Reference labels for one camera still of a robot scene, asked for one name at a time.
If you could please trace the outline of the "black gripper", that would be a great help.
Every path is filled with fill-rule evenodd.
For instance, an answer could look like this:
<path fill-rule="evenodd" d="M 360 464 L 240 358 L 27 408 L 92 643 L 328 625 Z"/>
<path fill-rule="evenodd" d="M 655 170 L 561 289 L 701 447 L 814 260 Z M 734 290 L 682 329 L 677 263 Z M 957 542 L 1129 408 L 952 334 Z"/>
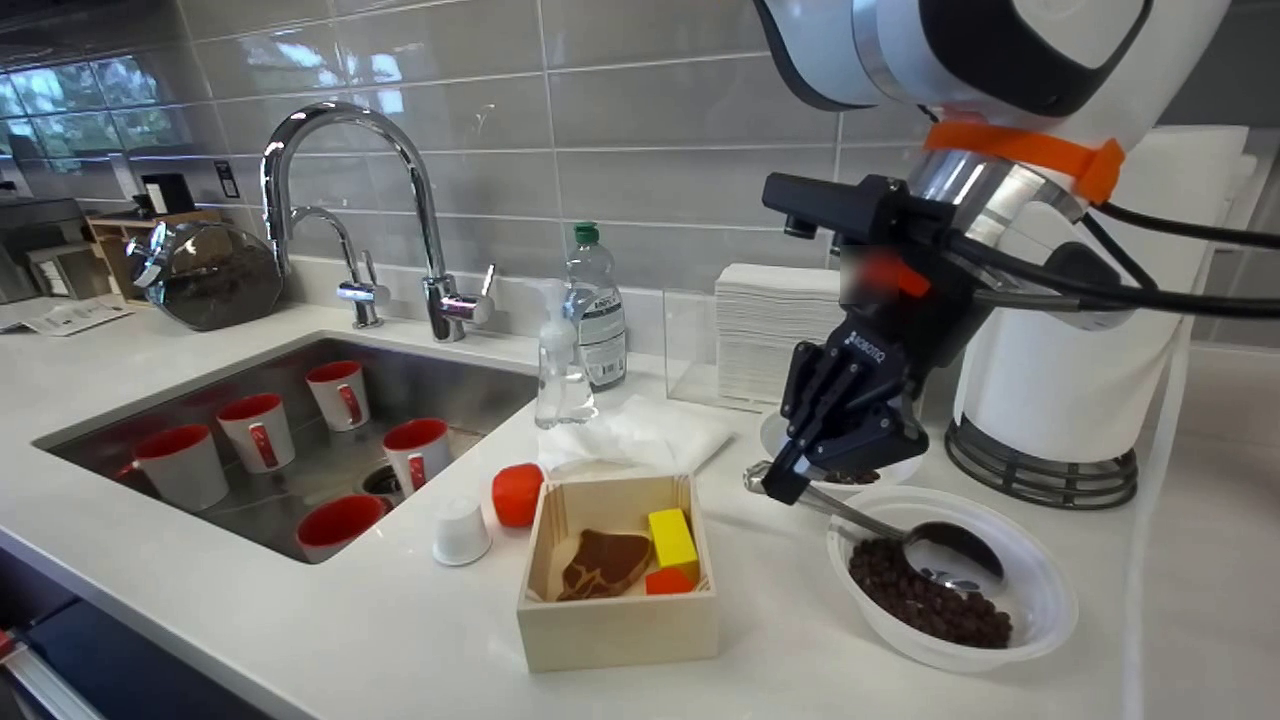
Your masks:
<path fill-rule="evenodd" d="M 790 235 L 827 229 L 838 257 L 857 260 L 842 290 L 844 319 L 791 350 L 782 399 L 790 438 L 761 487 L 797 503 L 814 482 L 809 458 L 820 478 L 875 482 L 888 464 L 929 452 L 912 402 L 988 319 L 975 274 L 952 260 L 957 207 L 888 174 L 833 182 L 790 170 L 763 180 L 761 204 L 785 214 Z"/>

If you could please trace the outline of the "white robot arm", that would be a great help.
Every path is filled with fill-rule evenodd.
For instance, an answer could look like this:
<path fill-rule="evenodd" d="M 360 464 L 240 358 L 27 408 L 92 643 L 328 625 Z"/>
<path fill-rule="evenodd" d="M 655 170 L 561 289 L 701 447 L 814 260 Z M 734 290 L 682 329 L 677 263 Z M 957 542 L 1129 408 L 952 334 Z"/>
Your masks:
<path fill-rule="evenodd" d="M 785 447 L 761 487 L 869 482 L 929 447 L 918 396 L 993 313 L 1188 313 L 1106 220 L 1229 0 L 753 0 L 790 93 L 826 110 L 924 108 L 924 163 L 833 182 L 776 170 L 763 204 L 857 263 L 842 324 L 791 350 Z"/>

